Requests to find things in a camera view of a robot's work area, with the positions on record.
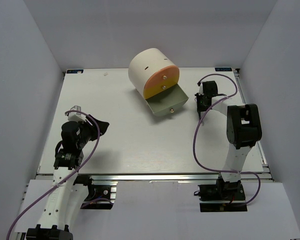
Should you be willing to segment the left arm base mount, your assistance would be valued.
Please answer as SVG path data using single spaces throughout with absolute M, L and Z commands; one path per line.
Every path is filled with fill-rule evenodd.
M 111 210 L 117 193 L 116 181 L 93 180 L 88 188 L 88 196 L 83 201 L 84 210 Z

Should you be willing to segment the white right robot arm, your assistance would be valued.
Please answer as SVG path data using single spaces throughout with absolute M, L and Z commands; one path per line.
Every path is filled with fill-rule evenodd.
M 224 166 L 219 172 L 223 182 L 215 187 L 216 195 L 226 200 L 234 193 L 231 183 L 241 180 L 246 158 L 262 138 L 259 110 L 256 104 L 237 105 L 231 96 L 219 93 L 215 81 L 201 81 L 198 86 L 199 92 L 195 94 L 198 116 L 201 118 L 211 110 L 226 116 L 229 148 Z

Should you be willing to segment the orange drawer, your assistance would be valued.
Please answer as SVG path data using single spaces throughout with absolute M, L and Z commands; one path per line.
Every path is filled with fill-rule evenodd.
M 169 65 L 153 73 L 147 80 L 144 88 L 152 88 L 155 86 L 174 86 L 180 78 L 180 70 L 176 65 Z

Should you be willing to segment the grey green drawer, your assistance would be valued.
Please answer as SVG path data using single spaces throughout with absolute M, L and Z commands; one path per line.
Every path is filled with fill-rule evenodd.
M 178 85 L 174 85 L 148 99 L 146 103 L 156 117 L 172 114 L 180 109 L 189 97 Z

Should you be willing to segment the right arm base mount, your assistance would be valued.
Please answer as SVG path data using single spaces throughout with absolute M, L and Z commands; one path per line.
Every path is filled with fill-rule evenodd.
M 216 184 L 198 185 L 193 193 L 199 197 L 201 213 L 247 212 L 246 196 L 242 185 L 237 190 L 220 193 Z

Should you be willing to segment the yellow drawer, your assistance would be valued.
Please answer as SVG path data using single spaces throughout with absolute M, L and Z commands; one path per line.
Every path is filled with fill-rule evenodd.
M 143 98 L 149 99 L 171 87 L 176 85 L 178 83 L 178 78 L 167 78 L 167 79 L 149 79 L 143 89 Z

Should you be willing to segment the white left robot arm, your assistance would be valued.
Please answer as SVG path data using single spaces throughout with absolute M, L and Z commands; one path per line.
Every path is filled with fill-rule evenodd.
M 109 125 L 90 114 L 68 113 L 55 148 L 51 191 L 36 226 L 26 232 L 27 240 L 73 239 L 71 229 L 81 205 L 96 193 L 92 179 L 79 176 L 80 167 L 86 163 L 83 148 L 88 142 L 97 142 Z

